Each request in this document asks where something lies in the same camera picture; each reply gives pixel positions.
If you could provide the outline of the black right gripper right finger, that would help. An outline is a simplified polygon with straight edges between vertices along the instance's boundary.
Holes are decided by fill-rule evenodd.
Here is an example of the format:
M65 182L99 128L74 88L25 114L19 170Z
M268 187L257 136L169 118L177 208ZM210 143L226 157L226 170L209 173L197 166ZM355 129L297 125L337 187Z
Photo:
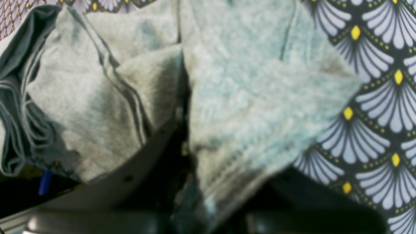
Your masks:
M266 182L224 224L226 234L385 234L368 206L312 181L294 167Z

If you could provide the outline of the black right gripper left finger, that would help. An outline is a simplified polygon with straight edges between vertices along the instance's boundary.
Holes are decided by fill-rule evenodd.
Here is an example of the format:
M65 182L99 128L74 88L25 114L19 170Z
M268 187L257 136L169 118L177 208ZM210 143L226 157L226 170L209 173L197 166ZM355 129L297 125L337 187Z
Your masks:
M128 162L104 179L42 204L27 234L175 234L173 200L187 167L177 110Z

